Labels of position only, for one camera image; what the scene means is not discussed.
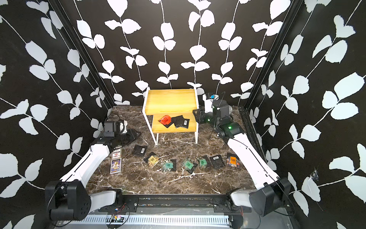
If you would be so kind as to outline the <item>black barcode pouch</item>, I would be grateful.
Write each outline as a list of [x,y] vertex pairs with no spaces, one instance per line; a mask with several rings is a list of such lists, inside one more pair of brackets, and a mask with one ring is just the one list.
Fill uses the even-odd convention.
[[135,156],[144,156],[148,146],[135,145],[132,154]]

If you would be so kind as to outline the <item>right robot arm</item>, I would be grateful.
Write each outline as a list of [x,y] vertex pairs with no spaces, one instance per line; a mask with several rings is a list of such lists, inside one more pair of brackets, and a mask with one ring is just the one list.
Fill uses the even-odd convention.
[[196,122],[209,124],[247,169],[255,190],[238,189],[230,193],[232,203],[238,207],[252,208],[264,217],[290,202],[291,184],[287,178],[280,178],[258,154],[243,128],[232,119],[231,106],[214,95],[203,98],[204,108],[193,111]]

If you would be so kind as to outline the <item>orange label tea bag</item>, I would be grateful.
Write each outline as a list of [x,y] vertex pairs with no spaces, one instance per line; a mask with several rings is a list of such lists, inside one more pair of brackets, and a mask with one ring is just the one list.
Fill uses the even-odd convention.
[[226,155],[226,165],[228,167],[238,168],[240,167],[240,160],[236,154],[227,153]]

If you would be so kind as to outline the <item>red tea bag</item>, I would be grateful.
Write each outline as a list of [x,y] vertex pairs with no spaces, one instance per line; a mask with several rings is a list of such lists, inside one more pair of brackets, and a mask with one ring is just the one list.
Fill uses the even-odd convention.
[[172,118],[169,115],[164,115],[158,122],[166,128],[169,128],[173,124]]

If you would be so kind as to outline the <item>yellow label tea bag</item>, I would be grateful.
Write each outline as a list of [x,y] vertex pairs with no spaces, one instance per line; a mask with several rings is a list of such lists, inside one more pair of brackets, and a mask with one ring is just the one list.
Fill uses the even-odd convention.
[[160,158],[154,153],[151,152],[147,157],[144,158],[144,162],[151,168],[158,164]]

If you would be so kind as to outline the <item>small green tea bag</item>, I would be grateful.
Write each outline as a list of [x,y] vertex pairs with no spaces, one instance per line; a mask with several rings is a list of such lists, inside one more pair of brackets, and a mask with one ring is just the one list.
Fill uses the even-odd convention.
[[197,161],[198,161],[198,166],[201,170],[210,169],[212,167],[210,158],[207,155],[198,157]]

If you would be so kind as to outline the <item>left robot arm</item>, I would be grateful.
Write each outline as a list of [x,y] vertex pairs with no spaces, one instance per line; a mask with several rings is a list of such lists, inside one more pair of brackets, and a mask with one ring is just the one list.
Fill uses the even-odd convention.
[[84,157],[58,181],[45,188],[46,214],[50,222],[83,220],[95,210],[116,202],[114,190],[89,195],[86,186],[99,165],[118,146],[124,147],[141,136],[141,132],[127,128],[127,121],[106,121]]

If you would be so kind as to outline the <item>green label tea bag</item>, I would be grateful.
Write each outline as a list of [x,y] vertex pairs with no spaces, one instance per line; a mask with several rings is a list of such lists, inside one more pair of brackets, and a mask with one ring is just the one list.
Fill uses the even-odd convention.
[[186,158],[183,162],[182,162],[182,168],[187,171],[190,174],[193,174],[193,172],[195,171],[195,169],[197,168],[197,164],[194,163],[191,159]]

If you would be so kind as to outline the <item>black barcode tea bag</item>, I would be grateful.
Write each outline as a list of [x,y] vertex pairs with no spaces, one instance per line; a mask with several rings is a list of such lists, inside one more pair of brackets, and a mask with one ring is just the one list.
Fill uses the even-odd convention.
[[210,161],[211,161],[213,168],[215,168],[215,169],[220,169],[225,166],[221,155],[211,156]]

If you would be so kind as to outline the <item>teal floral tea bag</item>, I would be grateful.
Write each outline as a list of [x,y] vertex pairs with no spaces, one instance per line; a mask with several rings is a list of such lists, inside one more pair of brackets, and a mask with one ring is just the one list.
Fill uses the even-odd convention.
[[176,172],[176,159],[164,160],[162,164],[162,172]]

